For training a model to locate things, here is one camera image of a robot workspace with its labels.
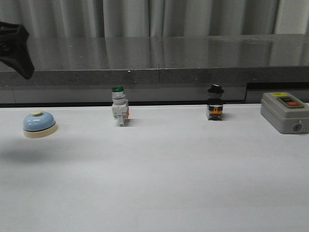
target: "curtain fold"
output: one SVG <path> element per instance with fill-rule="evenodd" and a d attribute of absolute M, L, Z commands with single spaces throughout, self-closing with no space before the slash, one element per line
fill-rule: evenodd
<path fill-rule="evenodd" d="M 309 33 L 308 0 L 0 0 L 31 37 Z"/>

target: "white tabletop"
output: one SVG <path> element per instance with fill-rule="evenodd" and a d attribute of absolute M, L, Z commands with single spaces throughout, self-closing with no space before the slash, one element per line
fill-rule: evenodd
<path fill-rule="evenodd" d="M 58 130 L 23 136 L 34 109 L 0 109 L 0 232 L 309 231 L 309 135 L 260 105 L 41 108 Z"/>

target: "push button station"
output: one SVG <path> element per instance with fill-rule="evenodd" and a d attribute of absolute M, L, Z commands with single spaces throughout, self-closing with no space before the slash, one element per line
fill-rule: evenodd
<path fill-rule="evenodd" d="M 308 133 L 309 106 L 290 93 L 264 93 L 261 114 L 284 134 Z"/>

